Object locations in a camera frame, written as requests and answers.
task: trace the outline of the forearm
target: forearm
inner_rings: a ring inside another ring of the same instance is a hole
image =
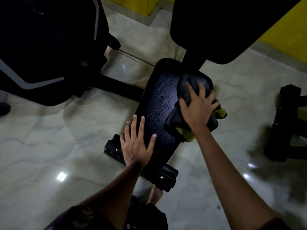
[[[275,215],[243,179],[208,129],[196,133],[217,195],[232,229],[260,229]]]
[[[138,163],[130,164],[116,179],[98,193],[84,200],[86,205],[100,211],[116,229],[122,229],[129,209],[131,195],[142,171]]]

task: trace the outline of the hand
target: hand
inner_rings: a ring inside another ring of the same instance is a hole
[[[219,102],[212,104],[215,99],[215,92],[212,91],[210,95],[205,98],[205,87],[198,81],[199,96],[196,95],[192,86],[187,83],[191,103],[189,107],[186,105],[183,98],[179,99],[180,110],[186,123],[190,126],[194,135],[204,131],[207,128],[207,123],[215,108],[219,106]]]
[[[148,148],[146,148],[143,138],[145,117],[142,116],[141,118],[138,136],[136,135],[136,119],[137,116],[134,115],[131,123],[131,137],[129,133],[130,122],[128,121],[125,127],[124,134],[120,136],[120,143],[122,145],[122,153],[124,155],[126,166],[128,167],[131,163],[136,162],[139,163],[143,169],[145,165],[148,164],[151,158],[157,135],[156,134],[152,135]]]

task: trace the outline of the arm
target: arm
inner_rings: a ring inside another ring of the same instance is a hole
[[[182,115],[196,136],[231,229],[258,230],[273,220],[275,214],[243,179],[214,140],[207,123],[219,103],[212,104],[214,93],[205,98],[203,84],[199,82],[198,86],[199,96],[188,84],[191,103],[187,107],[185,101],[180,100]]]
[[[134,186],[144,166],[149,162],[156,139],[154,134],[146,149],[143,139],[145,118],[141,119],[138,136],[136,135],[136,119],[137,117],[134,115],[131,123],[131,137],[129,122],[125,127],[125,135],[121,135],[126,169],[101,191],[80,203],[80,205],[101,212],[115,229],[120,230],[123,229],[125,223]]]

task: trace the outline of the white marble floor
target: white marble floor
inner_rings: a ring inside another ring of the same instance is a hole
[[[170,37],[171,14],[160,11],[150,27],[105,10],[122,50],[155,64],[181,60]],[[145,86],[153,66],[110,52],[104,74]],[[213,135],[256,192],[290,227],[307,229],[307,162],[270,162],[263,144],[274,120],[275,97],[294,84],[307,95],[307,74],[251,49],[227,65],[206,61],[201,71],[214,82],[228,116]],[[55,107],[9,96],[0,118],[0,229],[42,229],[58,214],[102,189],[124,166],[103,154],[138,103],[98,89]],[[158,207],[169,229],[229,229],[197,142],[181,144],[169,164],[179,170],[175,188]],[[60,173],[67,177],[57,179]],[[139,179],[135,193],[150,184]]]

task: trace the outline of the gray stripe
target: gray stripe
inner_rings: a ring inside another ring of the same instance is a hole
[[[96,6],[96,20],[95,20],[95,32],[94,32],[94,40],[96,40],[97,30],[98,30],[98,19],[99,19],[99,4],[97,0],[93,0],[93,2]]]
[[[63,81],[64,77],[55,78],[49,81],[41,81],[37,83],[28,83],[25,82],[21,77],[18,76],[3,60],[0,59],[0,70],[4,72],[9,78],[11,78],[17,85],[19,85],[23,89],[34,89],[39,88],[45,85],[50,85],[52,83],[56,83],[58,81]]]

